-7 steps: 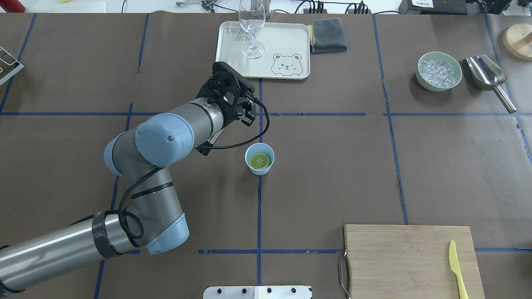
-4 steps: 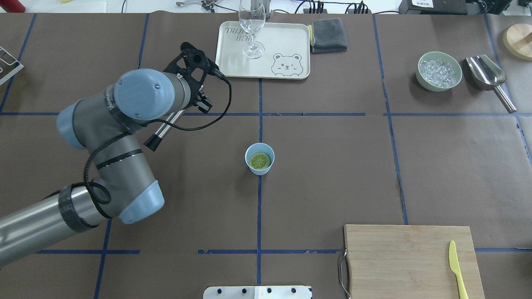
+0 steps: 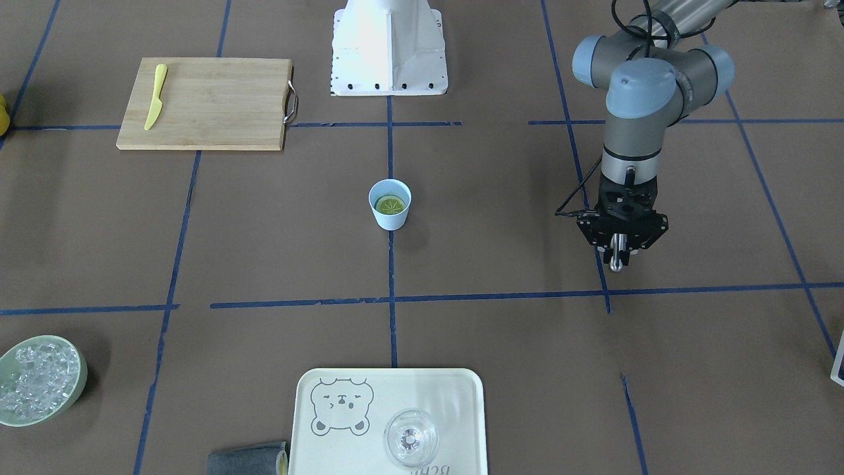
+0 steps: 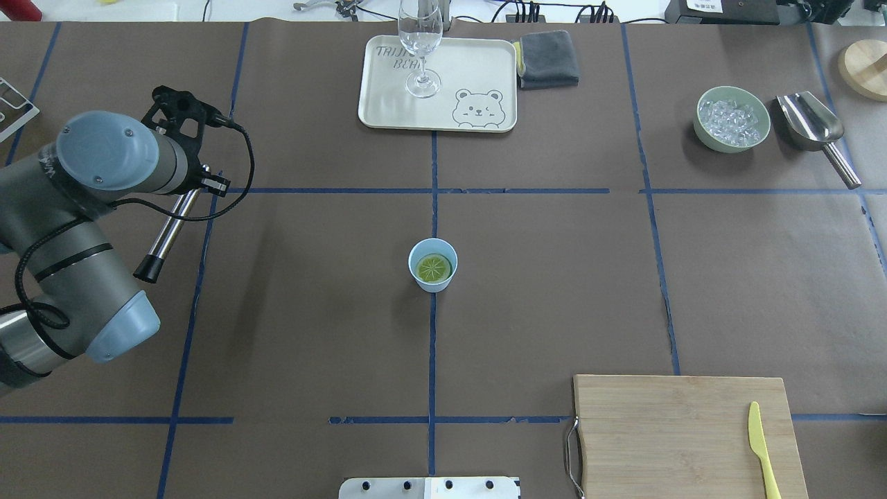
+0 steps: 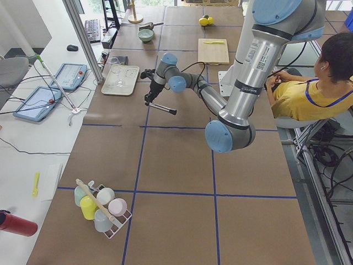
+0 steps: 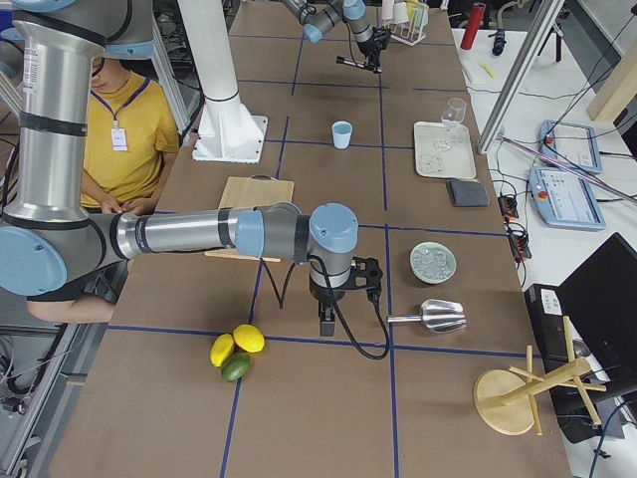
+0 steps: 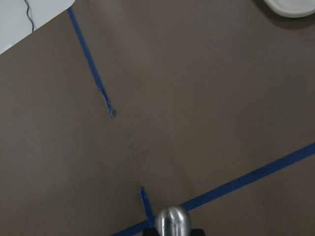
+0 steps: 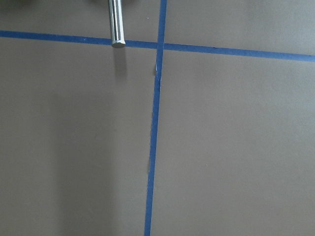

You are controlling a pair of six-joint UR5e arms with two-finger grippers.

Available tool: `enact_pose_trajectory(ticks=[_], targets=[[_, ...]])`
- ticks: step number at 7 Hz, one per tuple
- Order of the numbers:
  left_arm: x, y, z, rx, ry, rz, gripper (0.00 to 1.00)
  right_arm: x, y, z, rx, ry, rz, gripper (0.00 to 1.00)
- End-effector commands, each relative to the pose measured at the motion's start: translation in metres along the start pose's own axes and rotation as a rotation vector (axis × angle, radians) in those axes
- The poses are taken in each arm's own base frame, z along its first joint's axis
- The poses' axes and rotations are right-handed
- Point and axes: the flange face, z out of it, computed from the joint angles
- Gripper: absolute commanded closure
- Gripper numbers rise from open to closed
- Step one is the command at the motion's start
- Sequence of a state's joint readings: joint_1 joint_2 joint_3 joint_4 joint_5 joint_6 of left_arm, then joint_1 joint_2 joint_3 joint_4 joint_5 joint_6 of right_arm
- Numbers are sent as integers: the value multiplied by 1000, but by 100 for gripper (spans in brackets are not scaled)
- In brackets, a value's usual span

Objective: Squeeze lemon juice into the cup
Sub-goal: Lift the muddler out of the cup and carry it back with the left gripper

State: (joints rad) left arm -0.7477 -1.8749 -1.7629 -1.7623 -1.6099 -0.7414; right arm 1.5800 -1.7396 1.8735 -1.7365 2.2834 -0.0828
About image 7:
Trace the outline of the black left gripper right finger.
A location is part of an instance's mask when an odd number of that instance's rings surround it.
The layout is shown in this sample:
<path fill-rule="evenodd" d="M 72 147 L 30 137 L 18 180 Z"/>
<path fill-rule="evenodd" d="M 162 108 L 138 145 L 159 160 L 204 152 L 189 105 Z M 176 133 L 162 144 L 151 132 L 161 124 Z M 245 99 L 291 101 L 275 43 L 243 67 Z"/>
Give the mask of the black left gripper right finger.
<path fill-rule="evenodd" d="M 203 229 L 192 229 L 190 236 L 205 236 L 205 232 Z"/>

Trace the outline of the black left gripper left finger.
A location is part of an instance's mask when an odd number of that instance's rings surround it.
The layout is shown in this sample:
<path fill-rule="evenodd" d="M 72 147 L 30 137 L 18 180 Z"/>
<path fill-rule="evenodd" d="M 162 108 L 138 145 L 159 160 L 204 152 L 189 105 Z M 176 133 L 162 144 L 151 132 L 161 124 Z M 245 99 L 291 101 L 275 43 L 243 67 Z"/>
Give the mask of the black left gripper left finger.
<path fill-rule="evenodd" d="M 143 230 L 143 236 L 158 236 L 155 228 L 146 228 Z"/>

